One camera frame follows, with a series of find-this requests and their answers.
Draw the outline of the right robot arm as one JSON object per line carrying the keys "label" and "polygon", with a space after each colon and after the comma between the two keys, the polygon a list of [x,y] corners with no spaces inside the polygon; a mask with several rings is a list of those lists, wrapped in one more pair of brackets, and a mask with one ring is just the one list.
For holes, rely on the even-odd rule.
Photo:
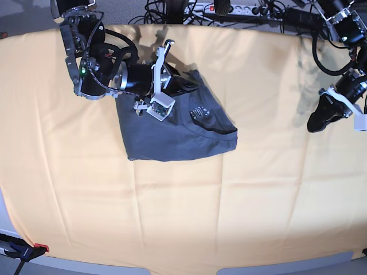
{"label": "right robot arm", "polygon": [[51,1],[66,52],[65,62],[77,96],[90,100],[130,95],[138,100],[162,92],[174,97],[199,83],[166,61],[138,62],[138,48],[126,36],[107,29],[95,1]]}

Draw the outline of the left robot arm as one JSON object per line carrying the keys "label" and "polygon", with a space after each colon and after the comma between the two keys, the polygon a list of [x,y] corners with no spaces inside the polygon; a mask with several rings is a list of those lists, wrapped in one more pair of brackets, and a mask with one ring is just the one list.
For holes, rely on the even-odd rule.
{"label": "left robot arm", "polygon": [[340,76],[336,84],[319,90],[316,110],[307,122],[309,133],[323,131],[329,124],[354,115],[354,129],[366,131],[366,106],[357,101],[366,97],[366,25],[352,9],[353,1],[318,1],[321,16],[333,26],[350,61],[339,70],[325,68],[317,55],[318,35],[312,36],[312,54],[317,67],[329,76]]}

